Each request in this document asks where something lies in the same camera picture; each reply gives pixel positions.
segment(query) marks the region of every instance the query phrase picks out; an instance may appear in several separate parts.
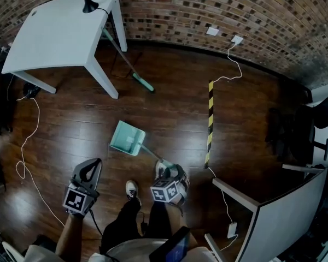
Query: brick wall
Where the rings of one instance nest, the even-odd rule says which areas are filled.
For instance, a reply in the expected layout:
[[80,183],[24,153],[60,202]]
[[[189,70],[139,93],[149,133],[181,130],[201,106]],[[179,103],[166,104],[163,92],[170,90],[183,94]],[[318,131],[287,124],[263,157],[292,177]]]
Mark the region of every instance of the brick wall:
[[[0,0],[0,42],[14,39],[32,8],[49,0]],[[232,54],[308,87],[328,84],[328,0],[121,0],[129,39]],[[207,27],[220,29],[205,35]]]

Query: hazard tape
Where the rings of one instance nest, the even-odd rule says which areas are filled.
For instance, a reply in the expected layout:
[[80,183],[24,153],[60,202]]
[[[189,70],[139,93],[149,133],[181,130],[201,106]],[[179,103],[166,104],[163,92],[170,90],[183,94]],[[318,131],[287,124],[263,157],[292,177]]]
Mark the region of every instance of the hazard tape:
[[208,141],[207,141],[207,155],[206,155],[206,163],[205,168],[209,167],[209,159],[210,159],[210,149],[212,147],[213,140],[213,116],[214,116],[214,96],[213,96],[213,87],[214,81],[209,82],[209,123],[208,123]]

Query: desk leg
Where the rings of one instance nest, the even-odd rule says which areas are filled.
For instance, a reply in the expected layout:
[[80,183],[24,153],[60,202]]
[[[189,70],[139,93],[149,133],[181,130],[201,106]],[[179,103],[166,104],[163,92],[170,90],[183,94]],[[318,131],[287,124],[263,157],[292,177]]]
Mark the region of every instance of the desk leg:
[[124,32],[124,24],[121,17],[119,0],[115,0],[112,8],[113,20],[116,34],[118,36],[120,48],[122,51],[127,51],[126,37]]
[[50,93],[56,93],[56,88],[38,80],[37,78],[34,78],[32,75],[30,75],[24,71],[13,72],[11,74],[14,74],[15,76],[17,76],[27,82],[30,82],[31,84],[34,84],[37,87],[40,87],[41,89],[46,90]]
[[97,80],[97,82],[107,91],[107,93],[113,98],[118,99],[118,92],[110,82],[109,78],[102,70],[102,67],[98,64],[94,56],[92,56],[85,65],[86,70]]

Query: white wall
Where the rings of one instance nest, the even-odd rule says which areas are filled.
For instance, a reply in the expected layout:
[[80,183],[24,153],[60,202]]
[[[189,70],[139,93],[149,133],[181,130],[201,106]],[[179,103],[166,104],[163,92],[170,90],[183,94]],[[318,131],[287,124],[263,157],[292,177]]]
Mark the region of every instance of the white wall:
[[[321,86],[314,90],[311,90],[311,93],[312,93],[313,102],[322,101],[328,97],[328,85]],[[324,129],[316,128],[315,141],[325,144],[327,138],[328,138],[328,127]],[[326,161],[324,161],[323,156],[324,156],[324,151],[315,147],[314,154],[313,154],[313,165],[323,164],[328,166],[328,158]]]

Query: black and white sneaker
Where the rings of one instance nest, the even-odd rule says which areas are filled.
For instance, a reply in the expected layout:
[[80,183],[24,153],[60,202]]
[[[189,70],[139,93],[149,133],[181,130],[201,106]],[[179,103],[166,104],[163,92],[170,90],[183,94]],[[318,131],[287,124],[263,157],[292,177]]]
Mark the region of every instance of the black and white sneaker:
[[139,201],[140,205],[142,205],[141,200],[138,196],[138,186],[134,181],[127,181],[125,190],[129,200],[136,198]]

